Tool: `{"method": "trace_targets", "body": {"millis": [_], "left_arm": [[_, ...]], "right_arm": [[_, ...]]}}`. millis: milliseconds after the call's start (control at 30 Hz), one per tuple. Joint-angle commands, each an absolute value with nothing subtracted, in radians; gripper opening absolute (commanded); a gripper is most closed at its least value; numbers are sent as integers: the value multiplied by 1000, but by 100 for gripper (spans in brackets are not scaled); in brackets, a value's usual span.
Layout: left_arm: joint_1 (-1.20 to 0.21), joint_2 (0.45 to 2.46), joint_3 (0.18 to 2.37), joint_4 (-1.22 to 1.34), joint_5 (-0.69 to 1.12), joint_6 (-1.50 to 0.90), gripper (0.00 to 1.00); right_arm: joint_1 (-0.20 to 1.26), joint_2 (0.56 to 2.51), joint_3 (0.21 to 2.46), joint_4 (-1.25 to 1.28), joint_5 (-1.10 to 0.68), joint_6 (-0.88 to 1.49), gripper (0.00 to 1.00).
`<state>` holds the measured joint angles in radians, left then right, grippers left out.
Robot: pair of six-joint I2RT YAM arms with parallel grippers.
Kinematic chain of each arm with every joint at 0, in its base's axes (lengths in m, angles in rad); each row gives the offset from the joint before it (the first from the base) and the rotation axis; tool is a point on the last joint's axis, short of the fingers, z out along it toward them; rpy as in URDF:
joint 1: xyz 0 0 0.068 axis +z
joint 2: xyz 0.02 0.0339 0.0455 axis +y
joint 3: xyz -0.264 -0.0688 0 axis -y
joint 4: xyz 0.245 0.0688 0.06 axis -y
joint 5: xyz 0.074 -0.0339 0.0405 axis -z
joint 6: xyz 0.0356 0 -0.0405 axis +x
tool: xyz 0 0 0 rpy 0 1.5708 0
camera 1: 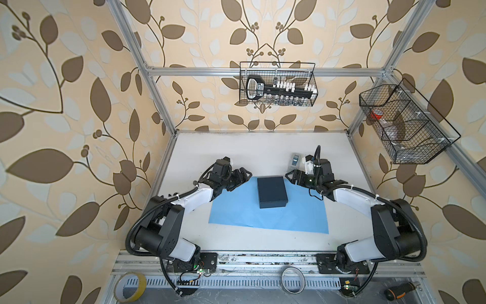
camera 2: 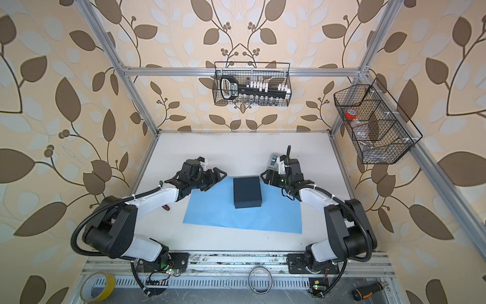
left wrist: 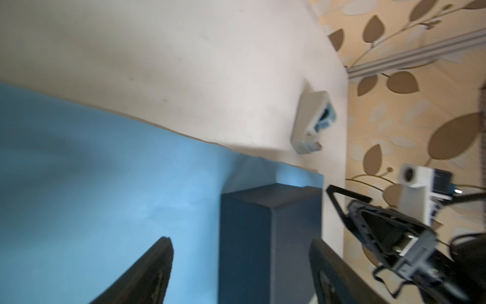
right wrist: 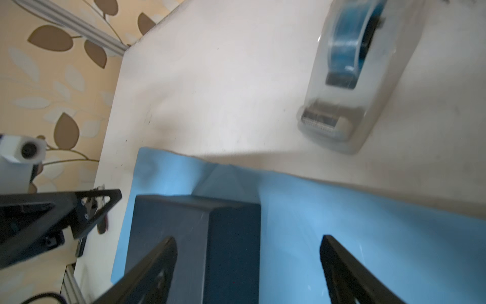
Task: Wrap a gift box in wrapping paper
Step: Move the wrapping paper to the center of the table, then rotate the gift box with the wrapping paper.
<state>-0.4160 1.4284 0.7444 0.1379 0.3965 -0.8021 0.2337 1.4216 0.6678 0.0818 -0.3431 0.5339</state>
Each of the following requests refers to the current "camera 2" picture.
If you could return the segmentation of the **blue wrapping paper sheet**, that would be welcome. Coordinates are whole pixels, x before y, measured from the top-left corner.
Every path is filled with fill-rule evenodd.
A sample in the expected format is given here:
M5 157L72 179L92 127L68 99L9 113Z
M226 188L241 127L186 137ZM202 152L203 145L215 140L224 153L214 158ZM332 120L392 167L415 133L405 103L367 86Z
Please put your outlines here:
M235 208L231 177L224 178L207 192L194 190L183 223L301 234L300 202L282 196L277 187L260 184L262 206L253 208Z

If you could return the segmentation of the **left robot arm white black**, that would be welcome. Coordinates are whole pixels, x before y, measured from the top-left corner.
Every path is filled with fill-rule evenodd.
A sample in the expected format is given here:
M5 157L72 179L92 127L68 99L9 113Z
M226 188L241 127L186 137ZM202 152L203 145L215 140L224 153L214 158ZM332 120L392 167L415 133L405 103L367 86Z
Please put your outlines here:
M109 196L74 230L70 245L74 252L87 257L155 262L163 258L168 247L137 235L137 222L156 210L178 202L198 189L206 192L226 178L215 167L206 168L203 157L186 160L171 179L150 191L125 198Z

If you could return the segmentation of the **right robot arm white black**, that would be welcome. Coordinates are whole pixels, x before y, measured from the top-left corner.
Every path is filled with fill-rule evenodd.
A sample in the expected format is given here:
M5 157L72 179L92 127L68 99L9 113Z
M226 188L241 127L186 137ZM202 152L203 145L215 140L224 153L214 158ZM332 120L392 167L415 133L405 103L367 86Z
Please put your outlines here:
M278 187L290 200L311 205L325 216L327 239L310 244L304 253L305 267L319 273L332 262L368 262L377 248L377 238L359 200L341 200L305 179L299 161L272 155L263 182Z

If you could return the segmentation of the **dark navy gift box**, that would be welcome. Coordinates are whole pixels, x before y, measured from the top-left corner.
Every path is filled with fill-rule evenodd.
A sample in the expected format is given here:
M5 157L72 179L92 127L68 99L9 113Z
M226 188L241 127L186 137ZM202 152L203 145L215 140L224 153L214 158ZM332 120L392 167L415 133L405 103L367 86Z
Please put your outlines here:
M236 177L233 179L233 184L236 209L262 206L263 199L259 177Z

